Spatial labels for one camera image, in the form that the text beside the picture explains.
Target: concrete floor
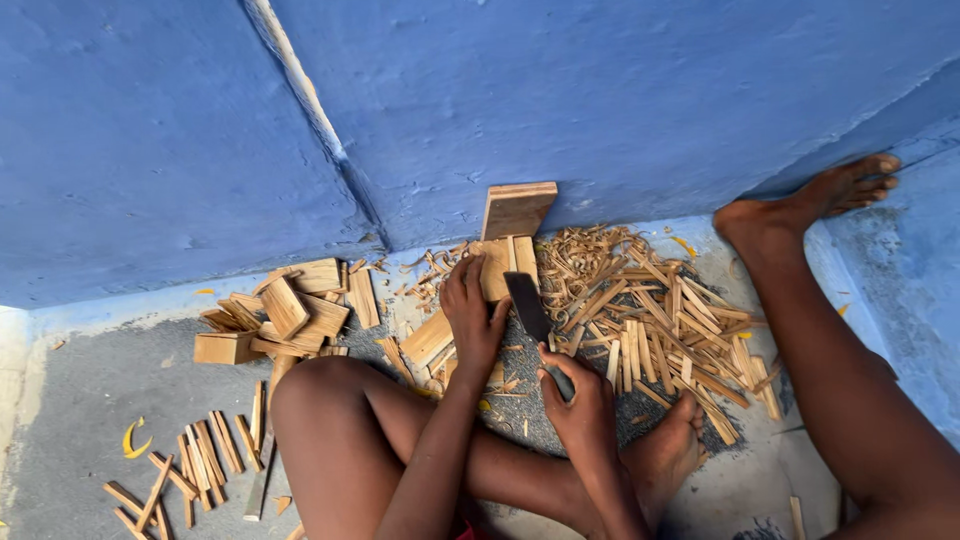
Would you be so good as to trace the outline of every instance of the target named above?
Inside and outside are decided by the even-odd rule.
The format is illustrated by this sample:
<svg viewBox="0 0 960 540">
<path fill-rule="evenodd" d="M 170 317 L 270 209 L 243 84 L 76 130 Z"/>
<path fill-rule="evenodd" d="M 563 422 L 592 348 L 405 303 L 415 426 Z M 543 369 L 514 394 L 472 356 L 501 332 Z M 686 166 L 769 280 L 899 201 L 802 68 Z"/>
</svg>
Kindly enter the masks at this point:
<svg viewBox="0 0 960 540">
<path fill-rule="evenodd" d="M 665 257 L 685 256 L 667 236 L 687 240 L 698 252 L 695 266 L 705 283 L 718 287 L 736 305 L 757 307 L 749 280 L 730 275 L 733 253 L 716 237 L 708 217 L 636 226 L 651 232 L 651 244 Z M 672 233 L 665 234 L 664 226 Z M 807 251 L 814 272 L 835 305 L 850 304 L 845 318 L 853 329 L 884 355 L 858 287 L 830 242 L 819 224 L 808 235 Z M 421 253 L 394 254 L 388 260 L 396 269 L 397 262 L 410 262 Z M 742 275 L 742 267 L 734 273 Z M 394 299 L 387 292 L 405 278 L 399 274 L 375 276 L 377 297 L 390 303 L 389 313 L 382 314 L 384 325 L 360 331 L 351 321 L 344 336 L 352 356 L 394 377 L 372 339 L 388 330 L 403 338 L 408 323 L 416 326 L 420 322 L 409 301 Z M 193 334 L 204 328 L 197 314 L 231 291 L 249 292 L 260 279 L 262 276 L 247 276 L 194 283 L 30 312 L 0 311 L 0 350 L 4 352 L 0 356 L 0 447 L 5 449 L 0 454 L 0 520 L 9 525 L 0 528 L 0 540 L 129 536 L 112 515 L 116 503 L 101 485 L 117 480 L 140 499 L 146 499 L 150 491 L 156 468 L 145 456 L 122 456 L 121 439 L 130 422 L 139 416 L 146 419 L 146 425 L 135 432 L 134 446 L 152 435 L 151 451 L 175 454 L 175 436 L 184 425 L 205 418 L 211 409 L 223 410 L 227 417 L 249 415 L 253 382 L 269 378 L 269 360 L 242 366 L 192 363 Z M 383 280 L 390 285 L 383 285 Z M 194 294 L 208 287 L 215 294 Z M 51 351 L 61 339 L 66 344 Z M 527 344 L 522 352 L 504 354 L 506 373 L 517 370 L 521 378 L 536 380 L 533 347 L 516 322 L 505 343 Z M 763 355 L 768 365 L 775 355 L 767 331 L 754 331 L 750 349 Z M 784 420 L 776 423 L 767 418 L 762 405 L 743 410 L 718 399 L 743 438 L 734 447 L 725 447 L 712 427 L 708 428 L 707 443 L 713 457 L 686 481 L 670 505 L 661 537 L 790 538 L 790 495 L 803 501 L 808 537 L 820 537 L 835 528 L 836 481 L 803 430 L 789 381 L 778 381 L 775 389 L 785 412 Z M 486 422 L 519 445 L 561 453 L 556 434 L 543 415 L 539 390 L 527 382 L 516 391 L 530 395 L 490 398 L 493 412 L 485 413 Z M 650 420 L 630 424 L 631 418 L 644 412 L 651 414 Z M 618 398 L 621 442 L 651 429 L 662 414 L 658 405 L 639 392 Z M 528 436 L 523 434 L 524 419 L 529 424 Z M 208 513 L 198 506 L 197 525 L 190 531 L 183 525 L 180 494 L 168 486 L 165 494 L 174 534 L 198 539 L 285 538 L 298 522 L 296 503 L 282 516 L 274 515 L 270 498 L 290 494 L 282 459 L 275 461 L 274 470 L 259 523 L 241 519 L 252 481 L 249 471 L 239 476 L 228 473 L 228 501 Z M 487 509 L 516 538 L 578 537 L 527 512 L 499 505 L 487 505 Z"/>
</svg>

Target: hand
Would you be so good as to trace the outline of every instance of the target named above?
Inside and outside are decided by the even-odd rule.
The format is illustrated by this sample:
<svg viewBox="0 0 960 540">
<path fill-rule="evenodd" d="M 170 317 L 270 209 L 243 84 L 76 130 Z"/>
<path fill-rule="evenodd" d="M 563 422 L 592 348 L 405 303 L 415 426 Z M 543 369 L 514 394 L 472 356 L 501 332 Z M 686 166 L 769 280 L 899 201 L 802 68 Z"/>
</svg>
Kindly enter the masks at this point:
<svg viewBox="0 0 960 540">
<path fill-rule="evenodd" d="M 480 287 L 480 271 L 486 258 L 487 254 L 464 256 L 440 284 L 440 307 L 450 321 L 457 348 L 459 363 L 454 374 L 466 376 L 473 386 L 480 384 L 481 390 L 496 363 L 511 305 L 510 297 L 505 296 L 488 319 L 487 301 Z"/>
<path fill-rule="evenodd" d="M 567 403 L 553 377 L 544 369 L 537 371 L 546 417 L 557 431 L 573 467 L 584 481 L 585 475 L 593 476 L 599 470 L 618 469 L 616 414 L 610 381 L 570 356 L 551 353 L 545 343 L 540 343 L 540 359 L 559 367 L 573 381 L 576 390 Z"/>
</svg>

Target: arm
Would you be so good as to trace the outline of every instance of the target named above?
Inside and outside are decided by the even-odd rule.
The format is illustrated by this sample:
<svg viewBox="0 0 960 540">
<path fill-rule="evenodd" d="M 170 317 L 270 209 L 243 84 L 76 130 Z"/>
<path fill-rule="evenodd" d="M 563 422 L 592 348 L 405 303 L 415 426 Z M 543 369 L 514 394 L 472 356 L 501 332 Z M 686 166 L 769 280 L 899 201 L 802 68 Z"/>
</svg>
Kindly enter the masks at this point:
<svg viewBox="0 0 960 540">
<path fill-rule="evenodd" d="M 565 403 L 553 377 L 540 369 L 543 408 L 566 448 L 573 468 L 596 506 L 612 539 L 652 538 L 616 449 L 613 388 L 608 380 L 567 355 L 550 353 L 540 343 L 543 362 L 559 367 L 576 394 Z"/>
<path fill-rule="evenodd" d="M 508 297 L 488 320 L 480 287 L 484 259 L 464 258 L 441 283 L 440 304 L 453 329 L 459 364 L 420 434 L 376 538 L 444 539 L 449 534 L 477 403 L 496 363 L 510 309 Z"/>
</svg>

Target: foot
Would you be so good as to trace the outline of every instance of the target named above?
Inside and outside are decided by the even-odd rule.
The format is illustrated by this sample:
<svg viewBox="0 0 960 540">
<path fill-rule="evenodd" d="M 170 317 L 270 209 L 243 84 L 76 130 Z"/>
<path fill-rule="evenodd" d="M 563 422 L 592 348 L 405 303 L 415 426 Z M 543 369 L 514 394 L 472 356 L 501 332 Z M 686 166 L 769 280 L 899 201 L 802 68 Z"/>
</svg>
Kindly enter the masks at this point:
<svg viewBox="0 0 960 540">
<path fill-rule="evenodd" d="M 713 215 L 713 227 L 733 247 L 749 243 L 771 228 L 803 237 L 821 217 L 861 209 L 887 198 L 897 186 L 887 175 L 900 168 L 900 160 L 889 154 L 873 154 L 848 165 L 834 167 L 813 178 L 800 191 L 778 201 L 733 201 Z"/>
<path fill-rule="evenodd" d="M 704 452 L 704 410 L 689 391 L 667 411 L 653 431 L 630 443 L 620 460 L 630 471 L 640 509 L 657 533 L 660 517 Z"/>
</svg>

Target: person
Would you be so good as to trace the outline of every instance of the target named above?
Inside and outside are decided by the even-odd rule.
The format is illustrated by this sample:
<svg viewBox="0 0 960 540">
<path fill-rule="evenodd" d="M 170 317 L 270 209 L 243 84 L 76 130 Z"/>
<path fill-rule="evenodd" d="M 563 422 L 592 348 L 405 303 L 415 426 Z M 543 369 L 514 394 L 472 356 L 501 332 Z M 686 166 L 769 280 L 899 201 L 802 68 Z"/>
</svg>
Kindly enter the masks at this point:
<svg viewBox="0 0 960 540">
<path fill-rule="evenodd" d="M 860 508 L 836 538 L 956 538 L 960 456 L 853 334 L 814 281 L 804 232 L 821 217 L 884 199 L 897 158 L 873 155 L 772 202 L 719 209 L 716 231 L 746 265 L 810 439 Z M 306 532 L 324 538 L 473 538 L 458 496 L 546 516 L 587 538 L 653 538 L 704 451 L 703 410 L 684 393 L 651 432 L 617 451 L 611 385 L 540 344 L 573 380 L 565 403 L 538 371 L 543 405 L 569 459 L 535 454 L 474 424 L 510 300 L 489 318 L 483 256 L 456 265 L 440 292 L 459 367 L 434 405 L 362 361 L 308 360 L 279 383 L 276 439 Z"/>
</svg>

